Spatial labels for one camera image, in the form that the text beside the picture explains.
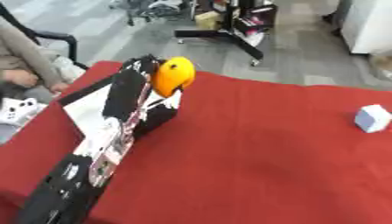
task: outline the white cabinet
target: white cabinet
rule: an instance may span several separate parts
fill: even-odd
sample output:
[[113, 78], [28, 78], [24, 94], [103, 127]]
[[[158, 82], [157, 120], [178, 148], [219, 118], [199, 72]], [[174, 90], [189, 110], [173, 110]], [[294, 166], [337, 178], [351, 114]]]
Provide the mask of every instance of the white cabinet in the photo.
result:
[[341, 32], [352, 53], [392, 50], [392, 0], [353, 0]]

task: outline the cardboard box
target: cardboard box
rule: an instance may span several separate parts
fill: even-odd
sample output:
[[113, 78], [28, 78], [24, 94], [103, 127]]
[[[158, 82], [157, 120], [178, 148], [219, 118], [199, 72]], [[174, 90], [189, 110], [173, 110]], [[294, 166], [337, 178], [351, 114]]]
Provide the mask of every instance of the cardboard box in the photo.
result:
[[220, 29], [221, 14], [216, 11], [209, 11], [199, 14], [195, 17], [196, 25], [201, 30], [218, 30]]

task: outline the orange ball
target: orange ball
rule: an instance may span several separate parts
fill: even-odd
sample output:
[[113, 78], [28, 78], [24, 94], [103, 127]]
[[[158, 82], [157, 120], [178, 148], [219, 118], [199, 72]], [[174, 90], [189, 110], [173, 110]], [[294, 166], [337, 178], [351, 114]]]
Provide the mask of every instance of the orange ball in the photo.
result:
[[159, 67], [151, 79], [151, 84], [159, 95], [167, 98], [173, 95], [177, 88], [185, 89], [191, 85], [195, 74], [194, 65], [189, 59], [175, 57]]

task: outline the caster wheel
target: caster wheel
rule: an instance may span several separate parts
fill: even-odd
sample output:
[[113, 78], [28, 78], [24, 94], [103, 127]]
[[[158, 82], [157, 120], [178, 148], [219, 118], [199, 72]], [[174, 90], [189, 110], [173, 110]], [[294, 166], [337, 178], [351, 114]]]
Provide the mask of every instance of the caster wheel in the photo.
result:
[[262, 62], [260, 59], [252, 59], [252, 61], [250, 62], [250, 65], [252, 67], [256, 67], [260, 64], [260, 62]]
[[129, 21], [128, 21], [128, 25], [129, 25], [129, 26], [134, 26], [135, 23], [133, 22], [133, 20], [129, 20]]

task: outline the white foam block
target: white foam block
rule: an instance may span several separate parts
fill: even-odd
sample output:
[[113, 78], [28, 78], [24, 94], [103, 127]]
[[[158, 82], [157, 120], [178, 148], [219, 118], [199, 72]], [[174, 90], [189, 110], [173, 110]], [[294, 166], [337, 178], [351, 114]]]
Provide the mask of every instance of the white foam block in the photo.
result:
[[381, 105], [370, 105], [360, 109], [355, 117], [355, 123], [367, 133], [385, 130], [392, 115]]

